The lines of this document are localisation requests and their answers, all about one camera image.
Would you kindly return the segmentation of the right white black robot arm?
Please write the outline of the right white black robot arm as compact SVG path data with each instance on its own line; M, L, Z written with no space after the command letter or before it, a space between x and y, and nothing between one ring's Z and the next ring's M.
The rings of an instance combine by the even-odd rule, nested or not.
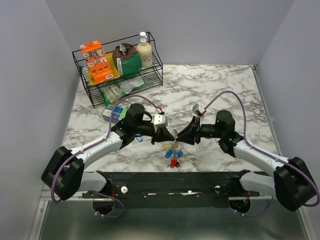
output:
M216 114L214 124L201 123L199 116L193 116L187 127L177 134L176 140L195 145L202 138L216 138L224 153L244 160L264 172L261 175L242 170L234 175L230 191L236 196L245 192L257 192L276 198L292 212L305 206L313 197L320 196L318 187L301 158L285 158L246 142L244 136L236 132L235 124L232 114L227 110L220 110Z

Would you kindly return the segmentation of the red key tag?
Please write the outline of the red key tag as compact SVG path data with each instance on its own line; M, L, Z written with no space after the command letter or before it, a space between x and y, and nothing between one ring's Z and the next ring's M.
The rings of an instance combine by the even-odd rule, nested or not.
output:
M176 166L177 162L175 160L171 161L170 164L167 165L168 168L173 169Z

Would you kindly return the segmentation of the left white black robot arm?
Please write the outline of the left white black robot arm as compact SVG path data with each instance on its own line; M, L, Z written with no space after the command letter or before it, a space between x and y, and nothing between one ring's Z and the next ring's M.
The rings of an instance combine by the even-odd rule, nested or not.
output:
M83 146L67 149L59 147L44 169L41 180L51 189L51 195L65 201L76 192L94 191L104 198L110 194L111 185L98 172L85 174L85 169L102 157L128 146L136 135L151 137L151 143L173 141L175 138L167 130L168 117L159 108L150 120L145 107L133 103L110 131Z

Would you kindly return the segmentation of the yellow key tag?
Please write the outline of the yellow key tag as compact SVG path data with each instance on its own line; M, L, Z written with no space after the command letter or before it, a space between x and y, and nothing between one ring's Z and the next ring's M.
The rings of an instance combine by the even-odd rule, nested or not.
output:
M162 145L162 147L163 147L164 149L172 149L172 148L174 147L174 145L173 145L172 143L164 143L164 144Z

